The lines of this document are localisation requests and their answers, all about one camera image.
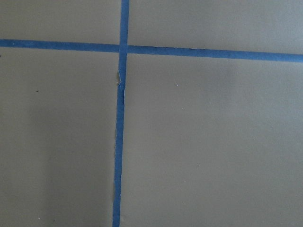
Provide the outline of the brown paper table mat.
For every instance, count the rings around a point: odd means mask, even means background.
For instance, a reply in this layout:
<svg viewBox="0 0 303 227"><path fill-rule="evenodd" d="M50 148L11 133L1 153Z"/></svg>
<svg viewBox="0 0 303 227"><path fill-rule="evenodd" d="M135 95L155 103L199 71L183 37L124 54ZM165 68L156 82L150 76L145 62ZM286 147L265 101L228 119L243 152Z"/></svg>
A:
<svg viewBox="0 0 303 227"><path fill-rule="evenodd" d="M117 44L122 0L3 0L0 39ZM300 0L132 0L128 46L303 54ZM119 53L0 47L0 224L110 227ZM127 54L120 226L300 227L303 65Z"/></svg>

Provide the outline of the blue tape strip lengthwise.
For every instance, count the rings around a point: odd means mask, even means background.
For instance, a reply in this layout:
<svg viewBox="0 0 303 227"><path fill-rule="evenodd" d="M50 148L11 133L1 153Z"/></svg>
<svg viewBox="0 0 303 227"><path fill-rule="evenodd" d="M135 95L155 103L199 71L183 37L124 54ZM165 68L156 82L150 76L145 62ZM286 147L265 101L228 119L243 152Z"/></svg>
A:
<svg viewBox="0 0 303 227"><path fill-rule="evenodd" d="M116 105L116 142L115 142L115 171L114 171L114 202L112 226L120 226L121 184L123 164L123 133L125 115L125 83L128 54L128 23L130 1L121 1L119 62Z"/></svg>

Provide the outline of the blue tape strip crosswise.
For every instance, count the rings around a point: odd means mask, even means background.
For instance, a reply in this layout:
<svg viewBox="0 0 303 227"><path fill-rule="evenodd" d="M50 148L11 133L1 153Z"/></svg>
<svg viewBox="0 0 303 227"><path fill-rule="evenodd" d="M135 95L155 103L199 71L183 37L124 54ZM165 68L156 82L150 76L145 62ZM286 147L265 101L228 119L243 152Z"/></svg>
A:
<svg viewBox="0 0 303 227"><path fill-rule="evenodd" d="M32 48L48 50L71 50L88 52L116 52L121 48L117 44L95 44L95 43L75 43L75 42L55 42L55 41L36 41L36 40L18 40L1 39L1 47L11 48ZM127 54L153 54L153 55L171 55L188 57L208 57L208 58L226 58L226 59L245 59L258 61L282 61L282 62L303 62L301 54L273 53L273 52L249 52L249 51L230 51L230 50L212 50L212 49L192 49L177 47L153 47L129 45L126 47Z"/></svg>

